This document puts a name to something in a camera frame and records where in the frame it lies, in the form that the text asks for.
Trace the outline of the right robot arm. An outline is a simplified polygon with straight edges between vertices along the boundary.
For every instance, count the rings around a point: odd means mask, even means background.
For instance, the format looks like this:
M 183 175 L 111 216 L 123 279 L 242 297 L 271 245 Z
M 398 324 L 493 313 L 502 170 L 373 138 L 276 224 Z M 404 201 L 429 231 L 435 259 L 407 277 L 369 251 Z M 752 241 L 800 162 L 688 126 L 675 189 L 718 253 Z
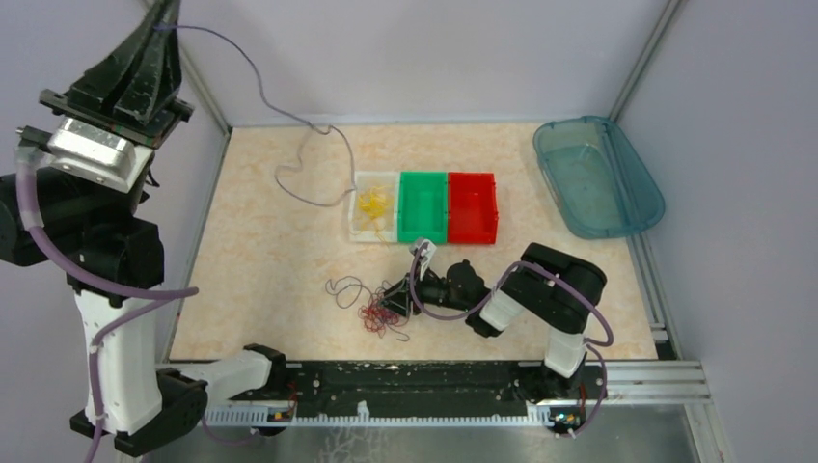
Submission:
M 419 239 L 413 262 L 398 283 L 375 298 L 389 320 L 426 314 L 440 321 L 463 321 L 476 334 L 495 338 L 524 313 L 545 323 L 543 384 L 555 397 L 570 396 L 581 384 L 581 367 L 592 344 L 587 322 L 597 306 L 607 276 L 595 264 L 562 251 L 531 243 L 494 286 L 488 286 L 463 259 L 440 276 L 430 268 L 436 247 Z

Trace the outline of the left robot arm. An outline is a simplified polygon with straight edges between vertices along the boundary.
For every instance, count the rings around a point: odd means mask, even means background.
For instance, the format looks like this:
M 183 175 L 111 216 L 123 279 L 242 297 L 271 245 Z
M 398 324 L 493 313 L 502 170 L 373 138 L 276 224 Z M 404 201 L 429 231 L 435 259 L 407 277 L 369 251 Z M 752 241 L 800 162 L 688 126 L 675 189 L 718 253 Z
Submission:
M 39 102 L 60 118 L 53 131 L 20 127 L 15 171 L 1 179 L 1 258 L 49 261 L 67 277 L 80 313 L 89 396 L 73 431 L 136 459 L 205 424 L 215 402 L 293 393 L 283 353 L 249 344 L 191 368 L 155 366 L 155 316 L 194 296 L 167 289 L 158 227 L 139 219 L 156 151 L 193 107 L 179 98 L 180 4 L 156 1 L 139 25 L 67 91 Z

